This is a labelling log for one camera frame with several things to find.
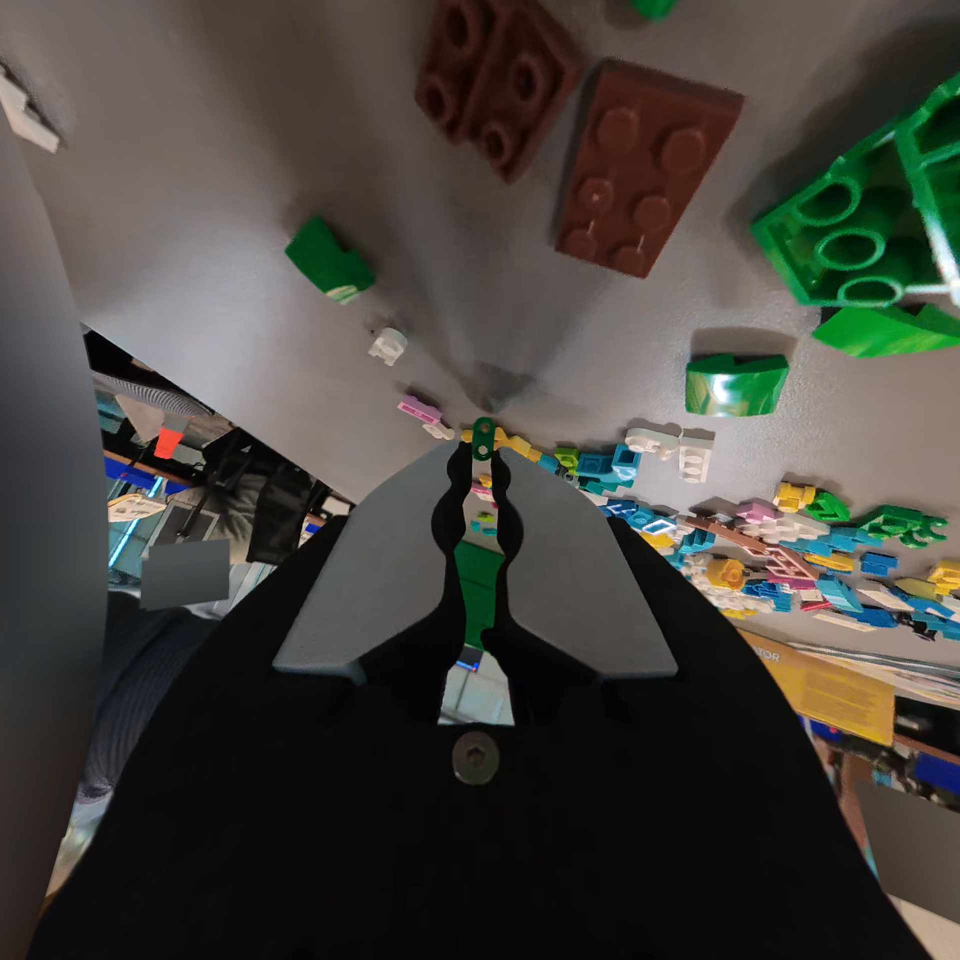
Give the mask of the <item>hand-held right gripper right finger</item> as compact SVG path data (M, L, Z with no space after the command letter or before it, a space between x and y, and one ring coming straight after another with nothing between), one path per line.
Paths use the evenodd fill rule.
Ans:
M504 553L484 642L517 726L606 682L673 680L679 666L609 519L506 447L491 461Z

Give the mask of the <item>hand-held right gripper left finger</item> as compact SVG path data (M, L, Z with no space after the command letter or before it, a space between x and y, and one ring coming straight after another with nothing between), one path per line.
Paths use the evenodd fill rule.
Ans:
M451 440L369 494L344 522L274 670L389 694L409 718L436 725L465 645L455 550L472 480L471 448Z

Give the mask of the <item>pile of colourful lego pieces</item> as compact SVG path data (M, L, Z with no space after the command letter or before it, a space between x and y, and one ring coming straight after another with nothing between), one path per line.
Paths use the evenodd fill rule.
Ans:
M558 447L534 449L522 437L496 427L495 450L487 462L472 457L470 487L498 510L484 515L498 523L492 462L498 450L512 450L566 481L608 518L654 616L671 626L702 613L708 603L714 620L751 618L757 613L793 611L793 597L814 592L802 610L828 620L837 614L847 627L893 629L902 620L926 639L941 634L958 641L958 558L941 558L918 586L899 582L888 590L874 581L876 599L864 606L843 577L857 572L888 579L897 558L878 552L886 543L924 549L944 543L949 521L938 515L884 504L858 517L846 504L816 486L780 484L772 502L745 501L723 515L678 515L654 510L632 497L642 455L621 443L611 453Z

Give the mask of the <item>green curved slope lego piece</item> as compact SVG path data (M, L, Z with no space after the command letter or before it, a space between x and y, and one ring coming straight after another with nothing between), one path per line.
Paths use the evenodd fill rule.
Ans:
M811 336L859 359L930 354L959 346L959 320L932 304L914 311L897 306L823 308Z
M685 371L685 411L714 418L773 414L790 373L783 354L740 357L713 354L691 360Z
M359 252L343 247L321 217L305 222L284 253L307 281L339 305L356 300L377 283L374 271Z

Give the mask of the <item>yellow lego box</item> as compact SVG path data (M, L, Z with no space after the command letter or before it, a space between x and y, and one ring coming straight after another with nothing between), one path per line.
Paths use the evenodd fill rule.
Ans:
M796 713L884 747L894 745L897 694L891 683L747 630L739 635Z

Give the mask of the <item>brown lego plate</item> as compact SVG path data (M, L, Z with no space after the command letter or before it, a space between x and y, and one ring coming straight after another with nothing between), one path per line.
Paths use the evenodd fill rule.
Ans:
M648 278L745 102L726 87L603 60L560 206L555 251Z
M539 2L439 1L414 99L448 142L472 143L510 185L585 69L568 31Z

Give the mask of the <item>green hollow lego brick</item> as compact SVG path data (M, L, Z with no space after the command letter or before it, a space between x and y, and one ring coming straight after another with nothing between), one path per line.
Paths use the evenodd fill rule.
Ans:
M750 231L797 302L959 301L959 77L839 155Z

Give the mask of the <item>stacked closed instruction booklets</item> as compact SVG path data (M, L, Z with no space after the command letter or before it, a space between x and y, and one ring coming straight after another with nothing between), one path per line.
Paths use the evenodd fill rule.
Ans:
M959 667L896 658L893 685L900 697L959 712Z

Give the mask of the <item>grey ribbed duct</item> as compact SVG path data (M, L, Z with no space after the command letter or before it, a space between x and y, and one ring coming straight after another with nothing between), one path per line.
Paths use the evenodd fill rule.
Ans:
M222 619L202 607L144 610L138 594L107 595L97 701L75 798L113 798L138 741L189 660Z

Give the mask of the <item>white lego bracket piece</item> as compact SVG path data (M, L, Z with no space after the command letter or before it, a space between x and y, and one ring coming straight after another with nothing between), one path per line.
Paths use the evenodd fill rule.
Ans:
M62 139L37 109L31 94L1 65L1 106L12 132L20 139L55 155Z

